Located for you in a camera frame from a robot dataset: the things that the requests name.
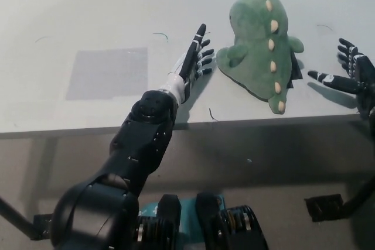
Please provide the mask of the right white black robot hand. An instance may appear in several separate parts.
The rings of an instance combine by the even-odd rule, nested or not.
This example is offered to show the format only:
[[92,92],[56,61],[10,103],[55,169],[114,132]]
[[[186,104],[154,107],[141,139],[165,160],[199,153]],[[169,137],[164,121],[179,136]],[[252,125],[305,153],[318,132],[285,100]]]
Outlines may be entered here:
[[368,118],[374,114],[374,64],[350,41],[339,38],[337,58],[347,76],[309,70],[308,76],[322,85],[356,96],[359,114]]

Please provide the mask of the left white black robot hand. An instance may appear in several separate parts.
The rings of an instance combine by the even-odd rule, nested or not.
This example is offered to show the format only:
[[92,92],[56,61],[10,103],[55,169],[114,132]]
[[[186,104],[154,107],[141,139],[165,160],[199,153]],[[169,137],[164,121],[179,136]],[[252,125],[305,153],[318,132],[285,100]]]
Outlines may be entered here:
[[206,24],[201,24],[187,51],[172,67],[167,81],[159,91],[170,95],[178,105],[185,103],[192,92],[195,82],[213,71],[216,61],[214,49],[208,49],[209,39],[205,39]]

